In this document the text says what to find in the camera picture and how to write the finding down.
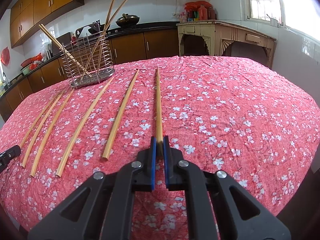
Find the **lower wooden kitchen cabinets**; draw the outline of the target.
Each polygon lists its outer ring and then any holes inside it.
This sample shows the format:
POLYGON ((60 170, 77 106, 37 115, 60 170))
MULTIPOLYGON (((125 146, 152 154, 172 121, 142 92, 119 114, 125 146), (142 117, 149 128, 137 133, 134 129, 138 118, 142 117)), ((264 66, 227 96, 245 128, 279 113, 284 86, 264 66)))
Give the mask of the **lower wooden kitchen cabinets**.
MULTIPOLYGON (((121 64, 139 60, 154 59, 157 57, 171 57, 179 54, 178 33, 176 28, 151 29, 137 31, 127 35, 117 35, 107 41, 105 47, 97 48, 93 54, 90 66, 105 64, 121 64)), ((1 96, 1 117, 7 121, 13 111, 30 94, 68 79, 63 55, 57 55, 48 63, 37 67, 31 73, 22 77, 1 96)))

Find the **green basin on counter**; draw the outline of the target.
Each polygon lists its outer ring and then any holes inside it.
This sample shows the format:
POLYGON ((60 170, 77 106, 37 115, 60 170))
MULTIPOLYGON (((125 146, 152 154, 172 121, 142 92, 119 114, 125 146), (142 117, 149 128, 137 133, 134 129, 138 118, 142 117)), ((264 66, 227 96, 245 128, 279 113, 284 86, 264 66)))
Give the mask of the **green basin on counter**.
POLYGON ((27 75, 29 72, 31 72, 31 65, 32 64, 29 64, 26 67, 22 68, 21 72, 23 75, 27 75))

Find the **red floral tablecloth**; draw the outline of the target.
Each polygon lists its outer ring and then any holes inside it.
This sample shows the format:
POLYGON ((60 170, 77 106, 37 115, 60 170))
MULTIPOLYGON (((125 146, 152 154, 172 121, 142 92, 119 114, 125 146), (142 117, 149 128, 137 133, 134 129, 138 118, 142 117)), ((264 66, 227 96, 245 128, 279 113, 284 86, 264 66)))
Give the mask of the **red floral tablecloth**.
POLYGON ((95 172, 118 171, 149 147, 156 132, 160 72, 163 132, 169 145, 207 172, 226 171, 296 238, 317 204, 298 193, 311 180, 319 146, 319 107, 304 90, 246 58, 168 57, 115 66, 112 81, 75 89, 30 175, 44 135, 71 92, 61 81, 28 96, 1 129, 1 150, 20 145, 1 174, 1 208, 10 227, 29 231, 95 172), (109 159, 103 152, 127 89, 139 74, 109 159))

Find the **red basin on counter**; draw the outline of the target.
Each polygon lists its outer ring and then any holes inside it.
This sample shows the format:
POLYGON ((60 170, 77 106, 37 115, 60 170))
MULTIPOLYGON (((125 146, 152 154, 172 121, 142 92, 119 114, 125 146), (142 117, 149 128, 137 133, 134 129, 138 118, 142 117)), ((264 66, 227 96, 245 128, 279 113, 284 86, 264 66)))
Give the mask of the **red basin on counter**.
POLYGON ((36 57, 31 57, 29 59, 26 59, 25 61, 23 61, 21 63, 21 67, 24 68, 24 67, 28 66, 29 64, 33 63, 34 61, 36 61, 36 57))

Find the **dark wooden cutting board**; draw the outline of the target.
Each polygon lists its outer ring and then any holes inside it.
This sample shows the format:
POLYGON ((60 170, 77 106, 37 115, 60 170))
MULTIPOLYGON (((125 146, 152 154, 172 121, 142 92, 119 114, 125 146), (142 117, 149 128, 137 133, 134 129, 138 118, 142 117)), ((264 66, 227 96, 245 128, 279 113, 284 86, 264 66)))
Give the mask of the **dark wooden cutting board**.
MULTIPOLYGON (((60 44, 62 45, 68 45, 70 44, 70 41, 71 41, 71 32, 67 32, 59 37, 56 38, 60 44)), ((57 45, 52 42, 52 53, 53 53, 53 56, 57 55, 58 53, 60 53, 60 50, 59 48, 57 47, 57 45)))

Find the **red bottle on counter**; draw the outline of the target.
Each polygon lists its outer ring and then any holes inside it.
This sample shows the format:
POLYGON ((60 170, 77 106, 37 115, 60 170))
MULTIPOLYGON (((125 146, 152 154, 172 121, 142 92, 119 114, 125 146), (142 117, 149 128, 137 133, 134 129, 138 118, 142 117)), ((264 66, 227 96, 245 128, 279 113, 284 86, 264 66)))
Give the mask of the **red bottle on counter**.
POLYGON ((75 36, 75 34, 72 34, 71 35, 71 45, 76 45, 76 36, 75 36))

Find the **black wok left burner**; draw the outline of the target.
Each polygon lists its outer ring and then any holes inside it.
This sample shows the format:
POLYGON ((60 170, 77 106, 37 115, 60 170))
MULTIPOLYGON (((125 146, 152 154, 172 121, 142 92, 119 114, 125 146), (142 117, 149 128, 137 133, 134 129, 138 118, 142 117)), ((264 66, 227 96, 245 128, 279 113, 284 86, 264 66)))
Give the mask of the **black wok left burner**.
POLYGON ((100 20, 94 21, 88 25, 88 27, 89 27, 88 32, 90 34, 96 34, 100 31, 103 31, 104 26, 105 26, 104 24, 100 23, 100 20))

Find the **cream painted wooden side table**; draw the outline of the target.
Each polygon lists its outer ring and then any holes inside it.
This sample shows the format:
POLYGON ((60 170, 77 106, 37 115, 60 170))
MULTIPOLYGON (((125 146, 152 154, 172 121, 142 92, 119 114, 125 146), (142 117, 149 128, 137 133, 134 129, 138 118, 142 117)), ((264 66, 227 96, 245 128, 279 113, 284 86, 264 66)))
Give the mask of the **cream painted wooden side table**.
POLYGON ((276 39, 260 31, 220 20, 178 23, 179 55, 184 54, 184 35, 203 38, 210 56, 221 56, 233 42, 262 47, 266 53, 268 68, 272 68, 276 39))

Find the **dark wok right burner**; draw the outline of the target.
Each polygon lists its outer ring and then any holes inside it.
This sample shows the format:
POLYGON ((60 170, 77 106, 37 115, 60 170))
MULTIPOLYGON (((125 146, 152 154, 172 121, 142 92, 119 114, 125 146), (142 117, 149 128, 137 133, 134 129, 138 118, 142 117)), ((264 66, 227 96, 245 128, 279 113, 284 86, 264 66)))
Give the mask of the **dark wok right burner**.
POLYGON ((121 28, 129 28, 136 25, 139 20, 140 18, 137 15, 122 14, 122 16, 116 20, 116 24, 121 28))

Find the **orange bottle on side table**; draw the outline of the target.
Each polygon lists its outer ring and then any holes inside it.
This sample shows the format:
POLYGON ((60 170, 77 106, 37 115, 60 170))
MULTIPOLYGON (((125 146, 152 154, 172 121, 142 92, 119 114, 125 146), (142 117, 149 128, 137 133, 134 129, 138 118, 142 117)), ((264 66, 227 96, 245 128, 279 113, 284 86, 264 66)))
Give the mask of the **orange bottle on side table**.
POLYGON ((200 7, 198 9, 198 13, 199 13, 199 20, 200 21, 208 20, 207 8, 204 5, 200 5, 200 7))

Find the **red plastic bag on table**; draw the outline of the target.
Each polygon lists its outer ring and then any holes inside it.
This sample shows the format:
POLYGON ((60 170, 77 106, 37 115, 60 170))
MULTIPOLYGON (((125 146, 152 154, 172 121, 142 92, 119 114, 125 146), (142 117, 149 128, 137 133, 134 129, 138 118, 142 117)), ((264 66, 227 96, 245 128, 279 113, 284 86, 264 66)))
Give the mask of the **red plastic bag on table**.
POLYGON ((188 18, 197 18, 199 20, 198 9, 200 5, 204 5, 208 9, 212 7, 212 5, 207 1, 196 1, 196 2, 187 2, 185 3, 184 9, 187 13, 188 18))

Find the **right window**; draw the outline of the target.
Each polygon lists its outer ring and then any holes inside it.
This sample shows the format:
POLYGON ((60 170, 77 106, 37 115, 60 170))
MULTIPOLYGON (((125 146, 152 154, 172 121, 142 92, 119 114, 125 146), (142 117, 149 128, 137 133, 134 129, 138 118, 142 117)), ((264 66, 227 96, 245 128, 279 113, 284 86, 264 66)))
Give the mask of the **right window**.
POLYGON ((248 19, 296 30, 319 40, 319 2, 316 0, 245 0, 248 19))

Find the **pink bag on wall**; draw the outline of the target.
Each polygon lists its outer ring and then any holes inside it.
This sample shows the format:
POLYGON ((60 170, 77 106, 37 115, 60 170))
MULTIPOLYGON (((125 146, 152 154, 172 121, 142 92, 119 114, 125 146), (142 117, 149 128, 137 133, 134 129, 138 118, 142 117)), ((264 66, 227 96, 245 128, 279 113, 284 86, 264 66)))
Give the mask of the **pink bag on wall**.
POLYGON ((8 47, 5 47, 1 52, 1 63, 7 66, 10 63, 10 51, 8 47))

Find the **upper left wooden wall cabinets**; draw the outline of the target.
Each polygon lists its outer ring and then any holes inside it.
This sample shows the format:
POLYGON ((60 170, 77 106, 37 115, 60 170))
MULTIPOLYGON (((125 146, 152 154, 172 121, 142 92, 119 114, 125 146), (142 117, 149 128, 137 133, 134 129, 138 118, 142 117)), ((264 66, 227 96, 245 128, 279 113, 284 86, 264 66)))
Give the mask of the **upper left wooden wall cabinets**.
POLYGON ((10 42, 22 45, 38 30, 63 14, 84 5, 84 0, 18 0, 10 13, 10 42))

